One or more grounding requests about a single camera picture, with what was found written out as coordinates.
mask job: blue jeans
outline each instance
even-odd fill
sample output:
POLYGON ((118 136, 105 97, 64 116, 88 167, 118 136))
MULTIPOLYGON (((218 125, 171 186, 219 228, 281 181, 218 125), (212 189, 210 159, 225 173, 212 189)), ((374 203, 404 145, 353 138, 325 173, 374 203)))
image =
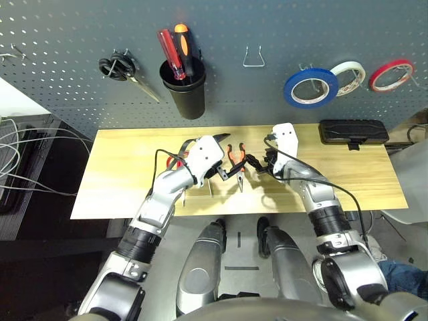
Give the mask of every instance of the blue jeans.
POLYGON ((401 262, 378 262, 391 292, 409 292, 428 300, 428 271, 401 262))

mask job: blue tape roll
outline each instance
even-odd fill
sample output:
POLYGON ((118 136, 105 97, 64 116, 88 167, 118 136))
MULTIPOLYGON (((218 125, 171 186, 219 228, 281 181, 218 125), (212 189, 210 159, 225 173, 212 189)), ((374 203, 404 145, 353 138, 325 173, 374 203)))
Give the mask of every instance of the blue tape roll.
POLYGON ((302 70, 297 74, 294 74, 290 78, 288 78, 286 84, 284 85, 284 98, 287 103, 303 109, 313 109, 317 107, 321 107, 329 102, 331 102, 334 97, 336 97, 337 92, 339 91, 339 82, 337 77, 330 71, 321 68, 310 68, 302 70), (324 82, 326 86, 328 86, 328 93, 325 92, 318 98, 311 100, 303 100, 299 97, 295 97, 292 92, 295 87, 304 81, 320 80, 324 82))

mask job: gray floor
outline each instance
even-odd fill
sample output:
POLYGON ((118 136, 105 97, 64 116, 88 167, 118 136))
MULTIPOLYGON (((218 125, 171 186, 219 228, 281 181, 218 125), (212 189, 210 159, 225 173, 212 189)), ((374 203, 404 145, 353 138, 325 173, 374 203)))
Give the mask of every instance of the gray floor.
MULTIPOLYGON (((261 215, 228 215, 222 217, 227 225, 227 249, 222 257, 219 293, 256 292, 263 297, 278 296, 272 279, 270 259, 261 259, 257 252, 255 228, 261 215), (237 232, 241 233, 238 247, 237 232), (225 270, 226 266, 257 266, 259 270, 225 270)), ((174 320, 175 292, 181 268, 193 242, 202 229, 220 216, 175 217, 165 239, 156 251, 152 270, 144 284, 146 298, 139 320, 174 320)), ((317 255, 315 239, 306 214, 288 213, 268 216, 272 225, 286 230, 299 245, 308 262, 317 255)), ((324 303, 330 305, 327 297, 324 303)))
MULTIPOLYGON (((175 292, 181 268, 190 252, 193 242, 202 229, 210 222, 222 217, 227 224, 227 249, 222 257, 221 283, 219 293, 237 294, 240 291, 257 292, 263 297, 276 297, 278 289, 272 280, 270 259, 261 259, 257 254, 255 227, 261 215, 228 215, 174 217, 172 223, 156 251, 149 277, 143 285, 146 298, 142 304, 139 320, 171 321, 175 319, 175 292), (237 246, 237 232, 241 232, 241 247, 237 246), (257 271, 225 270, 224 266, 257 266, 257 271)), ((366 228, 370 225, 370 215, 364 212, 366 228)), ((374 226, 371 231, 391 259, 428 270, 428 224, 403 225, 389 219, 400 234, 380 218, 381 212, 374 212, 374 226)), ((308 263, 318 255, 312 224, 304 213, 268 215, 272 225, 287 231, 299 245, 308 263)), ((123 227, 117 220, 116 232, 123 227)), ((351 225, 360 230, 358 221, 351 225)), ((330 306, 324 295, 324 304, 330 306)))

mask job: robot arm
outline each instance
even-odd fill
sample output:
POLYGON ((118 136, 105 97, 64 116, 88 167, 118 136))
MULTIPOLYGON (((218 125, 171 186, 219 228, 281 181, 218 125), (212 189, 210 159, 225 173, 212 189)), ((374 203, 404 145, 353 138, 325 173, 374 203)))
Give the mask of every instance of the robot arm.
POLYGON ((427 303, 412 294, 388 293, 381 269, 360 238, 351 229, 333 188, 317 170, 297 161, 298 139, 290 123, 274 126, 272 138, 278 153, 272 175, 302 198, 314 226, 317 250, 325 257, 322 277, 331 303, 367 320, 426 320, 427 303))
POLYGON ((203 136, 190 149, 186 166, 161 173, 118 249, 108 257, 72 320, 137 320, 144 300, 138 284, 149 272, 154 251, 174 215, 175 202, 185 189, 203 186, 207 171, 218 169, 224 152, 212 136, 203 136))

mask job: red-handled pliers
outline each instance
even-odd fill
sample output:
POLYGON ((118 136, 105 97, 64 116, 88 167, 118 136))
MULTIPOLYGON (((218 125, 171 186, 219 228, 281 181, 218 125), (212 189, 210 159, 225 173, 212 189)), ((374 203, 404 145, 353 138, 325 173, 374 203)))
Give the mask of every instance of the red-handled pliers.
MULTIPOLYGON (((187 156, 189 154, 189 152, 185 151, 183 154, 187 156)), ((167 159, 167 168, 171 164, 172 160, 173 160, 172 156, 169 156, 167 159)), ((182 167, 182 165, 183 165, 183 162, 181 160, 180 161, 178 160, 177 161, 177 168, 182 167)))
MULTIPOLYGON (((227 157, 229 157, 230 163, 232 166, 242 162, 245 159, 245 145, 243 142, 239 143, 239 150, 241 151, 241 156, 239 161, 235 160, 235 157, 232 154, 232 145, 227 145, 227 157)), ((241 193, 243 192, 243 172, 245 172, 245 168, 242 167, 241 170, 236 174, 236 178, 238 180, 238 187, 241 193)))

